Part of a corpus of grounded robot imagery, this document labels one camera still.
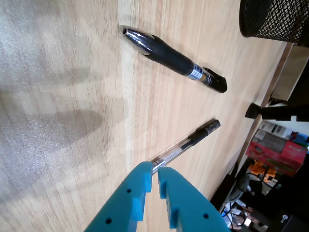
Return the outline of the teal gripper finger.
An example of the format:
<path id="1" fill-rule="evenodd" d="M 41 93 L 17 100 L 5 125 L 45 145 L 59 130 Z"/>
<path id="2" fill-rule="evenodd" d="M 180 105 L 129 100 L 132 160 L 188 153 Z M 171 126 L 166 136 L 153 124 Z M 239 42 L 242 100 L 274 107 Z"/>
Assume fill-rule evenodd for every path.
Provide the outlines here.
<path id="1" fill-rule="evenodd" d="M 143 220 L 145 196 L 152 188 L 152 163 L 141 162 L 103 205 L 86 232 L 135 232 Z"/>
<path id="2" fill-rule="evenodd" d="M 178 232 L 228 232 L 217 209 L 179 172 L 158 169 L 160 198 L 166 200 L 169 227 Z"/>

